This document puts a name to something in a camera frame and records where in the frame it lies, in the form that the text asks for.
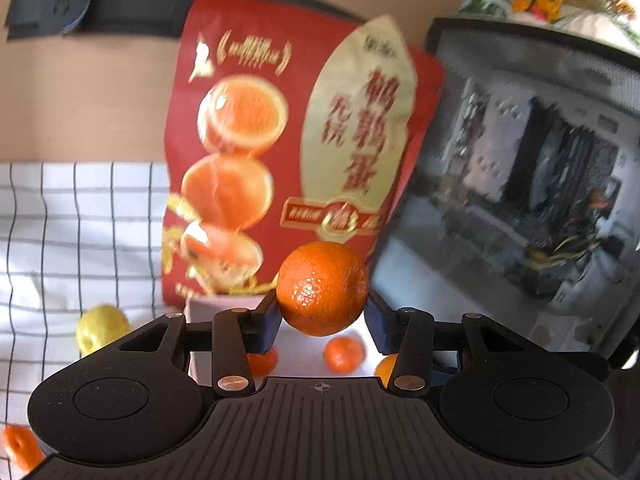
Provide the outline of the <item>small tangerine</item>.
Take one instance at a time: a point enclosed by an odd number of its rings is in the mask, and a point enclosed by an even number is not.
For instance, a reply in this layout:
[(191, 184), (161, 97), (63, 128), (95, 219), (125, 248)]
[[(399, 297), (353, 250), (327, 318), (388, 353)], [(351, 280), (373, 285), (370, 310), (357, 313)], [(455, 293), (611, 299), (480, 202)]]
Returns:
[(365, 356), (361, 340), (349, 336), (332, 338), (323, 350), (326, 366), (337, 374), (350, 374), (358, 370)]
[(247, 362), (250, 366), (250, 371), (255, 378), (267, 377), (278, 365), (278, 349), (276, 347), (272, 347), (264, 354), (249, 353), (247, 355)]
[(390, 376), (392, 376), (397, 357), (397, 353), (390, 354), (389, 356), (384, 356), (384, 358), (375, 367), (374, 374), (376, 377), (381, 379), (384, 388), (388, 386), (388, 382), (390, 381)]

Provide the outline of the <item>red snack bag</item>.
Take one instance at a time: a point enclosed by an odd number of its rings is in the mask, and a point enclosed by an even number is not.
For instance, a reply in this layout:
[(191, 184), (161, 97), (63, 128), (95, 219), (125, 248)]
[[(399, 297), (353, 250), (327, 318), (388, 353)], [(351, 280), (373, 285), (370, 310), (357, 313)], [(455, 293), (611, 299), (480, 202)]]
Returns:
[(443, 84), (390, 16), (194, 0), (164, 134), (164, 300), (261, 294), (316, 240), (370, 257)]

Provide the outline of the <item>large orange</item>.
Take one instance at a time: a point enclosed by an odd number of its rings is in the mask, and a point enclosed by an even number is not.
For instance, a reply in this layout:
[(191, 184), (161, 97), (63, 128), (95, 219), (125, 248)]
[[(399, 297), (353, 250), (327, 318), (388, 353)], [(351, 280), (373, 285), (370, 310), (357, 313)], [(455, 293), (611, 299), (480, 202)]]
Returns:
[(325, 337), (359, 318), (369, 292), (368, 269), (349, 247), (313, 242), (283, 261), (276, 287), (282, 318), (308, 336)]

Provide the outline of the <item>white grid tablecloth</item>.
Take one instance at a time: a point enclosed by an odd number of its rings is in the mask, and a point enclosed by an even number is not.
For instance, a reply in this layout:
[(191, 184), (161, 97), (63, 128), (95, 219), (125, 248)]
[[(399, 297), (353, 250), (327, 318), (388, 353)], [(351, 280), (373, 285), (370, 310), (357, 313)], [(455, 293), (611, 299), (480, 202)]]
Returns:
[(44, 378), (79, 356), (75, 330), (98, 304), (133, 326), (166, 312), (161, 162), (1, 166), (1, 422), (24, 425)]

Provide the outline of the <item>pink gift box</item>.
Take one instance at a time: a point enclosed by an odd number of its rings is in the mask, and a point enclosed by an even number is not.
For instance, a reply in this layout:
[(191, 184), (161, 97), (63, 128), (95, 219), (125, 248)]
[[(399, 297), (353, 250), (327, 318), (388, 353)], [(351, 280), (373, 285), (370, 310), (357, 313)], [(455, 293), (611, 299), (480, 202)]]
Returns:
[[(190, 299), (186, 303), (184, 314), (186, 322), (212, 322), (214, 316), (231, 308), (253, 309), (262, 300), (262, 296), (223, 296)], [(360, 367), (350, 373), (349, 377), (374, 376), (374, 372), (384, 356), (378, 352), (368, 332), (364, 315), (342, 330), (338, 336), (358, 338), (364, 348), (364, 359)], [(298, 330), (283, 321), (278, 330), (273, 347), (278, 352), (277, 366), (272, 371), (280, 377), (341, 377), (341, 374), (330, 370), (323, 359), (323, 351), (331, 339), (327, 337), (311, 337), (299, 333)], [(200, 385), (212, 384), (212, 356), (209, 351), (194, 351), (191, 356), (189, 375)]]

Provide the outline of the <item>glass-sided computer case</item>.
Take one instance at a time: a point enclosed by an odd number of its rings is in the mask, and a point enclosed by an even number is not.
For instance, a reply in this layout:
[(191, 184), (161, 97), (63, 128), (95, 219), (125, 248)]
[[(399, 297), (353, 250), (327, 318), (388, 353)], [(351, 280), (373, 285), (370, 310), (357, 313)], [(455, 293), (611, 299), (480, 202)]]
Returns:
[(639, 57), (551, 26), (438, 18), (445, 80), (373, 260), (390, 304), (493, 318), (613, 363), (639, 340)]

